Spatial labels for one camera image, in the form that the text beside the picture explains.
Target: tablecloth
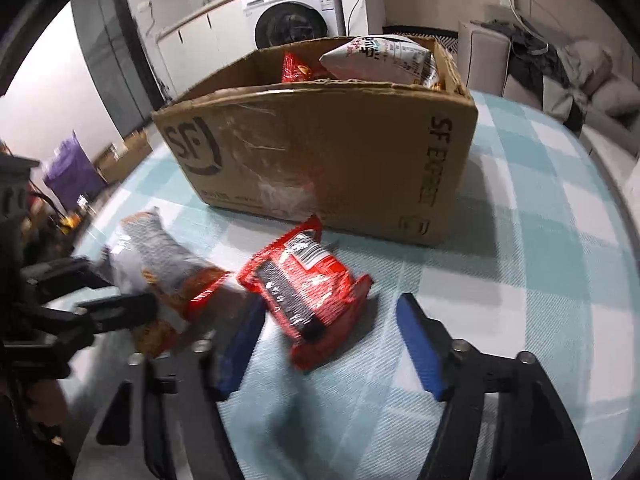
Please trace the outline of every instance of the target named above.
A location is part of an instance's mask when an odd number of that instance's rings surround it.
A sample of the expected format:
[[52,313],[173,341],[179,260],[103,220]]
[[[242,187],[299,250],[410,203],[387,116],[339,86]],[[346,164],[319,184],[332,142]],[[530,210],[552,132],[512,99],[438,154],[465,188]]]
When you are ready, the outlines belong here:
[[[616,203],[559,123],[493,96],[474,92],[474,99],[478,127],[449,238],[424,248],[325,232],[338,258],[376,283],[349,344],[311,373],[289,366],[284,338],[268,320],[240,391],[220,404],[248,479],[417,477],[443,406],[421,390],[396,327],[402,292],[482,352],[534,352],[594,479],[611,478],[636,444],[640,280]],[[152,206],[180,243],[230,270],[290,228],[209,208],[163,146],[111,198],[77,254],[96,257],[122,217]],[[97,404],[100,375],[130,352],[121,335],[97,347],[78,354],[63,381],[79,418]],[[486,468],[494,421],[488,397],[473,478]]]

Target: metal bolt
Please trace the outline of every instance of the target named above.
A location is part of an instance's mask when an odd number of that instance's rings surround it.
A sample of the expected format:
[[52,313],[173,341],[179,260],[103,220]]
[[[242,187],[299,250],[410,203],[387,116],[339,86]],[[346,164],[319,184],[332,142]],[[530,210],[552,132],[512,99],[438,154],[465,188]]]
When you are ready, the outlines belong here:
[[531,352],[527,352],[525,350],[524,352],[520,352],[518,354],[518,361],[527,365],[532,365],[533,363],[536,362],[536,356],[533,355]]
[[206,339],[201,339],[200,341],[196,341],[194,344],[191,345],[191,349],[196,353],[206,352],[210,348],[211,348],[211,342],[207,341]]
[[467,352],[471,348],[471,345],[469,341],[465,339],[454,339],[451,343],[451,348],[456,352]]
[[131,354],[129,356],[129,366],[138,366],[142,362],[144,362],[145,356],[140,352],[136,352],[135,354]]

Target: white washing machine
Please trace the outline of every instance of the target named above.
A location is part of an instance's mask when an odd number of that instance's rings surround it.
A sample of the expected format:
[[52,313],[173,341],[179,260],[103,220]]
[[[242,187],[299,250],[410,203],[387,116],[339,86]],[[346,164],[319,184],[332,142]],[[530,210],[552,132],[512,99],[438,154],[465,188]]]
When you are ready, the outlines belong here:
[[241,0],[256,48],[344,36],[341,0]]

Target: cardboard box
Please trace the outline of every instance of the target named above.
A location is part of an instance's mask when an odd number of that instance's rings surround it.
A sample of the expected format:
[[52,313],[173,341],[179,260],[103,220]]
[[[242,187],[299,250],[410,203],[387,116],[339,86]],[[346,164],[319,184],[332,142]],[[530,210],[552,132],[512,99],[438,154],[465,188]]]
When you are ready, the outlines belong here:
[[151,153],[151,146],[146,140],[146,132],[133,132],[124,139],[127,151],[116,157],[111,150],[103,152],[94,166],[108,184],[122,182]]
[[154,121],[204,202],[357,234],[433,244],[446,232],[478,111],[435,40],[445,89],[384,82],[279,83],[286,50],[308,63],[349,41],[252,52]]

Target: round table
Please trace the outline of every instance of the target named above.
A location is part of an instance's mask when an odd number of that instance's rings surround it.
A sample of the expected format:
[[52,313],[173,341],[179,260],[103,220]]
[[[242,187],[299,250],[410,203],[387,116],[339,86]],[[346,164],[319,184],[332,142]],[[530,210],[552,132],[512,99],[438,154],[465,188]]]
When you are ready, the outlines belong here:
[[[268,318],[241,389],[220,405],[247,478],[418,476],[443,406],[421,389],[396,326],[402,292],[414,293],[428,316],[482,352],[535,353],[594,479],[611,478],[634,448],[640,280],[613,196],[559,123],[504,99],[478,92],[474,98],[478,127],[445,242],[424,248],[325,232],[322,240],[335,243],[355,275],[368,272],[376,282],[350,344],[301,374]],[[179,242],[229,270],[290,228],[207,207],[163,146],[111,198],[77,254],[96,257],[122,217],[152,206]],[[104,375],[131,352],[127,337],[100,338],[75,357],[73,376],[62,381],[77,442],[99,404]],[[475,478],[486,467],[494,407],[489,399]]]

